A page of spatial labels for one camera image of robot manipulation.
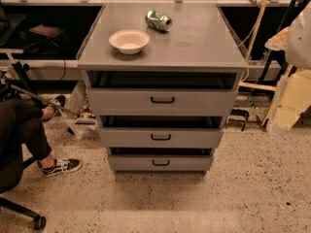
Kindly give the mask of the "grey top drawer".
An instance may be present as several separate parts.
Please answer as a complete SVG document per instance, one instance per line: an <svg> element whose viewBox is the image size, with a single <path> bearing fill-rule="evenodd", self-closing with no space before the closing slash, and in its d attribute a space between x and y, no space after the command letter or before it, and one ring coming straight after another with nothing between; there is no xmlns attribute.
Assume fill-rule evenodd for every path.
<svg viewBox="0 0 311 233"><path fill-rule="evenodd" d="M234 90L88 88L97 116L227 116Z"/></svg>

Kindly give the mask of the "grey drawer cabinet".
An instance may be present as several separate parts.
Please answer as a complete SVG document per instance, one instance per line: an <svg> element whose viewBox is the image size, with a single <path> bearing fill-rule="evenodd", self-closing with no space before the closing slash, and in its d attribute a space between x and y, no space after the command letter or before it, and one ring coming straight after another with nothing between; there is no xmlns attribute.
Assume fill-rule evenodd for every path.
<svg viewBox="0 0 311 233"><path fill-rule="evenodd" d="M148 10L172 19L168 32L145 21ZM109 44L121 30L146 32L149 43L127 55ZM109 2L87 35L78 60L86 89L202 89L234 90L247 70L225 19L207 3ZM229 116L96 116L102 128L181 128L223 130ZM214 149L110 148L109 155L212 156Z"/></svg>

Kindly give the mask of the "grey bottom drawer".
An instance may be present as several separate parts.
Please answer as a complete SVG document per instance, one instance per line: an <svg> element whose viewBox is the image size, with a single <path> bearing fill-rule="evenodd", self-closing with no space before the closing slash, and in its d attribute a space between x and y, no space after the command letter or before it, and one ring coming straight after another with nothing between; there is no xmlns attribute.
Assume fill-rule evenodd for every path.
<svg viewBox="0 0 311 233"><path fill-rule="evenodd" d="M194 155L109 155L108 161L114 171L208 171L212 156Z"/></svg>

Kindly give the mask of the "white paper bowl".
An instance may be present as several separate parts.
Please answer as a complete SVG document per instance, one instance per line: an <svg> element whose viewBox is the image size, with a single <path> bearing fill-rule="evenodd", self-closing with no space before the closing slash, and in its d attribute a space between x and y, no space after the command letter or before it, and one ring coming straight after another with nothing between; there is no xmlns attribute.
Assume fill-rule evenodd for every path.
<svg viewBox="0 0 311 233"><path fill-rule="evenodd" d="M134 29L121 30L109 38L109 44L123 54L132 55L138 53L150 41L146 32Z"/></svg>

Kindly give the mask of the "clear plastic bag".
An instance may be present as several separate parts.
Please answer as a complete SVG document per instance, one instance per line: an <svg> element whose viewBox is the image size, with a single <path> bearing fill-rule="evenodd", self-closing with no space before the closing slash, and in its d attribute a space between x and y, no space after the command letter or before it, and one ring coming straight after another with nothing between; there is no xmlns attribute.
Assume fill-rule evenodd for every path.
<svg viewBox="0 0 311 233"><path fill-rule="evenodd" d="M65 111L61 112L69 132L78 139L98 136L98 122L92 112L86 96L86 86L78 81L65 102Z"/></svg>

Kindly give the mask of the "crushed green soda can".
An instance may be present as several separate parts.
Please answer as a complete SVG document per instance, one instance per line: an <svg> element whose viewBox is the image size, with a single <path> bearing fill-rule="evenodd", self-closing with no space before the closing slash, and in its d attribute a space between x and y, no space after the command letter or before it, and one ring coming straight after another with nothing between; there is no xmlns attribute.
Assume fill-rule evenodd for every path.
<svg viewBox="0 0 311 233"><path fill-rule="evenodd" d="M153 29L161 32L168 32L172 25L172 19L157 10L148 10L145 15L145 21Z"/></svg>

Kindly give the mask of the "black white sneaker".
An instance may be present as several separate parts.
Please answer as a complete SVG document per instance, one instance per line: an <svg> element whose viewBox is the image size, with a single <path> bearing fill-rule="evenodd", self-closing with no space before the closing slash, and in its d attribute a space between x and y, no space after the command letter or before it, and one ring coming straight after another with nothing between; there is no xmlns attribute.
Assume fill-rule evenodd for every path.
<svg viewBox="0 0 311 233"><path fill-rule="evenodd" d="M50 168L44 168L40 162L37 162L37 164L46 177L75 172L82 167L82 161L75 158L55 159L53 166Z"/></svg>

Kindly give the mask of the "dark box on shelf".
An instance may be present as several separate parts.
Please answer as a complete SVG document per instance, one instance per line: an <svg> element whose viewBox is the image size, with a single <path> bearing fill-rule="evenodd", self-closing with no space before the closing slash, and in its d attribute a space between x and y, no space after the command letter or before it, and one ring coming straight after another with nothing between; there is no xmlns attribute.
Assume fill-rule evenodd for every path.
<svg viewBox="0 0 311 233"><path fill-rule="evenodd" d="M55 38L63 32L63 30L59 27L46 26L44 24L32 27L29 31L47 38Z"/></svg>

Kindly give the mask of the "seated person in black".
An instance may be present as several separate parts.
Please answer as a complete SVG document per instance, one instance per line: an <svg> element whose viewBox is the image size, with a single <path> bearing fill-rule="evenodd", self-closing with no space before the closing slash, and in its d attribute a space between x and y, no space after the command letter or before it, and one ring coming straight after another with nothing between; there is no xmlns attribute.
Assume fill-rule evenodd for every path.
<svg viewBox="0 0 311 233"><path fill-rule="evenodd" d="M51 119L54 113L55 109L51 106L40 109L14 99L1 102L0 158L11 158L17 153L17 145L26 144L42 168L50 169L54 158L42 120Z"/></svg>

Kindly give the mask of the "black tripod pole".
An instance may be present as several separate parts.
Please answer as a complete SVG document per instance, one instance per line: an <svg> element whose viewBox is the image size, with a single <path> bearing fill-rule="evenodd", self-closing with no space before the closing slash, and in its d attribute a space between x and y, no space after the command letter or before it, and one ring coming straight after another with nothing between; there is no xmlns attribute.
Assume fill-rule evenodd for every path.
<svg viewBox="0 0 311 233"><path fill-rule="evenodd" d="M23 88L20 88L20 87L14 85L14 84L7 83L6 86L10 87L10 88L12 88L14 90L20 91L20 92L22 92L22 93L24 93L26 95L29 95L33 99L40 100L45 105L51 105L52 104L52 100L51 99L43 98L43 97L41 97L41 96L39 96L37 94L34 94L34 93L30 92L30 91L27 91L27 90L25 90ZM64 111L66 113L69 113L69 114L73 115L74 117L78 114L77 112L72 111L72 110L70 110L68 108L65 108L64 106L63 107L57 106L57 108L59 110L61 110L61 111Z"/></svg>

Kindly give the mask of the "black office chair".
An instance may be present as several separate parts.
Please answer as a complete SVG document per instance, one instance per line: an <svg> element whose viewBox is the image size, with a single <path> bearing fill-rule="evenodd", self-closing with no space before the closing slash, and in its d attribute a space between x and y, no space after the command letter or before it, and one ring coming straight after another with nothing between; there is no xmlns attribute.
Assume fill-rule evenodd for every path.
<svg viewBox="0 0 311 233"><path fill-rule="evenodd" d="M30 157L25 161L22 156L3 164L0 167L0 193L4 193L14 188L21 180L23 170L35 162L34 157ZM33 230L43 230L46 227L46 218L38 213L31 211L21 205L0 197L0 207L9 209L13 212L32 218L31 227Z"/></svg>

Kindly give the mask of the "wooden stick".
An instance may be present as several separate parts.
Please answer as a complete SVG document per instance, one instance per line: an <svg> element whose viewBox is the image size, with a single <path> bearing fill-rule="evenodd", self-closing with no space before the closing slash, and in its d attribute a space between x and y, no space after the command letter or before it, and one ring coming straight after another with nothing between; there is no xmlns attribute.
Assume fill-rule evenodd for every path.
<svg viewBox="0 0 311 233"><path fill-rule="evenodd" d="M252 49L253 49L253 45L254 45L255 39L256 39L256 37L258 35L259 27L260 27L261 20L262 20L262 17L263 17L263 14L264 14L264 11L265 11L265 7L266 7L267 3L268 3L268 0L263 0L261 2L260 10L259 10L259 15L258 15L256 23L254 25L254 30L252 31L252 37L251 37L251 40L249 42L248 51L247 51L246 56L245 56L245 60L247 62L249 62L250 59L251 59L251 52L252 52Z"/></svg>

